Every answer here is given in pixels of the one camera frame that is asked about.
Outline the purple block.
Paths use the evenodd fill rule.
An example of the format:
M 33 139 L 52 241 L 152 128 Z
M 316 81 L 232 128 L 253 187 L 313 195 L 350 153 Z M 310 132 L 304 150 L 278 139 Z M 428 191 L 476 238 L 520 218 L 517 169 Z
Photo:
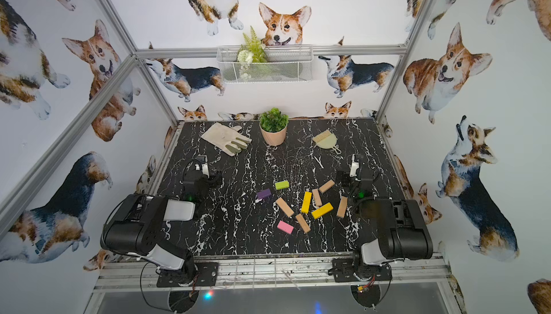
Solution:
M 257 193 L 256 198 L 257 199 L 266 199 L 269 198 L 272 195 L 270 189 L 265 189 Z

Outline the green block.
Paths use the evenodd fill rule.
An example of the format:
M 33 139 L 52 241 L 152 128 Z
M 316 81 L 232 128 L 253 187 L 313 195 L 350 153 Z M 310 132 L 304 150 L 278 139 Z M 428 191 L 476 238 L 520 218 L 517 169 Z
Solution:
M 275 189 L 277 191 L 282 189 L 288 189 L 290 187 L 289 181 L 279 181 L 275 183 Z

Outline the pink block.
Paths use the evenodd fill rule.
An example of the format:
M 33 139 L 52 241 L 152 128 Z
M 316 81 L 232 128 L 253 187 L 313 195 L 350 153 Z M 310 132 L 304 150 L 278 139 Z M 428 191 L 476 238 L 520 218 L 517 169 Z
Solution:
M 286 234 L 292 234 L 294 231 L 294 227 L 290 224 L 287 224 L 284 221 L 280 221 L 277 224 L 277 229 L 281 230 L 282 232 L 285 232 Z

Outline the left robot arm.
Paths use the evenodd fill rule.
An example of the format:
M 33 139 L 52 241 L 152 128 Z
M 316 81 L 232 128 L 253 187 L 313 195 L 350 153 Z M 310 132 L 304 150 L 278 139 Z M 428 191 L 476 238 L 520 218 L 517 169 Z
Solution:
M 163 228 L 170 222 L 191 222 L 221 175 L 210 175 L 206 156 L 189 160 L 178 197 L 131 194 L 116 207 L 103 227 L 100 245 L 118 255 L 142 258 L 156 265 L 159 288 L 212 287 L 219 264 L 196 263 L 190 249 L 169 240 Z

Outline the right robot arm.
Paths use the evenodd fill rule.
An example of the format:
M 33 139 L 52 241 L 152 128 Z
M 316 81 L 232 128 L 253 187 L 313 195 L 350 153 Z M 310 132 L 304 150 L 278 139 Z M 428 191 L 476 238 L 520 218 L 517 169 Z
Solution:
M 379 175 L 358 154 L 351 157 L 350 172 L 340 175 L 352 201 L 352 217 L 375 224 L 377 237 L 354 251 L 350 259 L 333 259 L 328 275 L 336 282 L 391 281 L 391 262 L 432 258 L 433 242 L 416 202 L 376 195 Z

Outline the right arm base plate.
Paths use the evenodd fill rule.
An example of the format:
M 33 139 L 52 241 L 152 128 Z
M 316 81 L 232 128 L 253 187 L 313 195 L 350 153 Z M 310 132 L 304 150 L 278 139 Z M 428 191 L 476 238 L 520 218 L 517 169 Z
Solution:
M 366 265 L 354 259 L 333 259 L 328 275 L 335 282 L 390 281 L 393 279 L 390 265 Z

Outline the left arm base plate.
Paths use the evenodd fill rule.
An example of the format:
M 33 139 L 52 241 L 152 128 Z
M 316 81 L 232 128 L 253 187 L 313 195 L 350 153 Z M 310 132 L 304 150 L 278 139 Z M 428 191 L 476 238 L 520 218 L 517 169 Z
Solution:
M 199 262 L 191 267 L 184 265 L 180 270 L 160 270 L 156 286 L 158 288 L 176 287 L 212 287 L 218 278 L 220 264 L 217 262 Z

